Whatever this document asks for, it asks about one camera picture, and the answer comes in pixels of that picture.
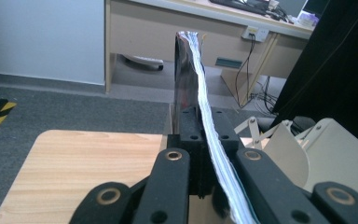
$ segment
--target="wooden table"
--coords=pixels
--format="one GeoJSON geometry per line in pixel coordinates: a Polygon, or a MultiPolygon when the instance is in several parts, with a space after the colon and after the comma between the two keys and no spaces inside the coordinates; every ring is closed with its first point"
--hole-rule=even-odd
{"type": "Polygon", "coordinates": [[[47,131],[0,207],[0,223],[68,223],[94,187],[150,174],[161,134],[47,131]]]}

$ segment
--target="power outlet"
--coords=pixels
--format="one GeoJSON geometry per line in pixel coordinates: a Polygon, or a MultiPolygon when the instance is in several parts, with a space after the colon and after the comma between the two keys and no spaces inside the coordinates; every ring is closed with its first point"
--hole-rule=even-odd
{"type": "Polygon", "coordinates": [[[254,26],[248,26],[248,27],[246,27],[245,32],[243,32],[242,38],[252,40],[251,35],[254,35],[255,41],[264,42],[264,41],[266,41],[268,34],[269,34],[269,30],[267,30],[267,29],[258,28],[258,27],[254,27],[254,26]]]}

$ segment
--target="metal bolt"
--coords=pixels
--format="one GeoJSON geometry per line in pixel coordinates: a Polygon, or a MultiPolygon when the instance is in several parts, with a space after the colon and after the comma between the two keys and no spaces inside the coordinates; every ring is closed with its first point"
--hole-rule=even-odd
{"type": "Polygon", "coordinates": [[[328,188],[326,193],[327,196],[336,203],[344,205],[353,205],[355,203],[353,196],[343,189],[328,188]]]}
{"type": "Polygon", "coordinates": [[[121,193],[119,189],[115,188],[109,188],[109,189],[101,189],[100,192],[98,192],[97,195],[97,202],[101,205],[108,205],[111,203],[117,202],[117,200],[120,198],[121,193]],[[104,198],[104,194],[111,193],[112,195],[109,198],[104,198]]]}
{"type": "Polygon", "coordinates": [[[182,153],[178,151],[170,151],[165,154],[165,158],[170,161],[179,161],[180,159],[182,159],[182,153]]]}
{"type": "Polygon", "coordinates": [[[251,161],[258,161],[261,159],[261,155],[255,151],[246,151],[245,153],[243,153],[243,156],[251,161]]]}

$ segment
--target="black fabric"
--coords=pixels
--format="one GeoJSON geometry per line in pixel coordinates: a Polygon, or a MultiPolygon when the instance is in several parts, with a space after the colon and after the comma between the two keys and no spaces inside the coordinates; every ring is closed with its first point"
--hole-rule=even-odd
{"type": "Polygon", "coordinates": [[[332,118],[358,138],[358,1],[330,1],[273,111],[272,125],[332,118]]]}

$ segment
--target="black cable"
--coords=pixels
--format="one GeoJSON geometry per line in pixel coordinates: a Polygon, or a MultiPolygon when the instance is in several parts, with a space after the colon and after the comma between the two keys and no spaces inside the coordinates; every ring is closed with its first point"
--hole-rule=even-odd
{"type": "Polygon", "coordinates": [[[246,99],[249,99],[249,59],[251,58],[252,51],[255,48],[255,35],[254,34],[249,34],[249,36],[252,38],[251,49],[249,50],[249,54],[248,54],[247,59],[241,65],[240,70],[238,70],[238,73],[235,76],[235,92],[237,93],[237,103],[238,103],[238,106],[240,107],[240,109],[244,108],[245,105],[241,105],[241,103],[240,103],[240,96],[238,94],[238,76],[240,75],[240,72],[241,72],[242,68],[246,64],[247,64],[247,66],[246,66],[246,79],[247,79],[246,99]]]}

